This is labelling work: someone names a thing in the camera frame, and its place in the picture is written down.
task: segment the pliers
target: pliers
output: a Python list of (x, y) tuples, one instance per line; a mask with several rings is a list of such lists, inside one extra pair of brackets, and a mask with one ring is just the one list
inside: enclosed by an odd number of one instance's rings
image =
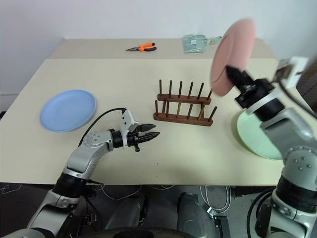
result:
[(145, 44), (139, 45), (137, 47), (129, 48), (125, 51), (155, 51), (157, 49), (156, 47), (147, 48), (150, 46), (155, 46), (155, 43), (153, 43), (153, 42), (145, 43)]

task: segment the beige table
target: beige table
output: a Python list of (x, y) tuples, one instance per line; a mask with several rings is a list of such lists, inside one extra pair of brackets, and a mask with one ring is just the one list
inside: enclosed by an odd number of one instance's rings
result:
[[(134, 53), (136, 58), (142, 54)], [(108, 109), (126, 107), (138, 116), (140, 123), (156, 124), (154, 131), (161, 134), (140, 144), (139, 153), (130, 147), (107, 154), (100, 160), (92, 179), (106, 184), (277, 183), (282, 162), (253, 154), (236, 136), (235, 119), (241, 112), (234, 101), (237, 90), (223, 98), (212, 95), (211, 106), (205, 109), (205, 115), (209, 116), (213, 106), (218, 106), (211, 127), (153, 120), (159, 79), (164, 92), (168, 91), (169, 80), (173, 80), (173, 93), (178, 92), (180, 80), (184, 93), (194, 81), (192, 95), (197, 95), (204, 82), (202, 95), (207, 95), (211, 59), (79, 58), (47, 59), (0, 121), (0, 181), (55, 183), (89, 124)], [(253, 57), (247, 70), (253, 77), (272, 77), (276, 65), (274, 58)], [(93, 119), (71, 132), (44, 129), (39, 122), (42, 107), (54, 95), (70, 89), (87, 90), (96, 97), (98, 104)], [(293, 105), (284, 97), (281, 100)], [(170, 104), (170, 112), (175, 112), (176, 107), (177, 103)], [(188, 105), (183, 104), (181, 114), (187, 110)], [(192, 114), (198, 112), (199, 107), (194, 106)], [(301, 114), (317, 134), (316, 123), (305, 113)], [(105, 116), (94, 130), (118, 129), (119, 117), (119, 113)]]

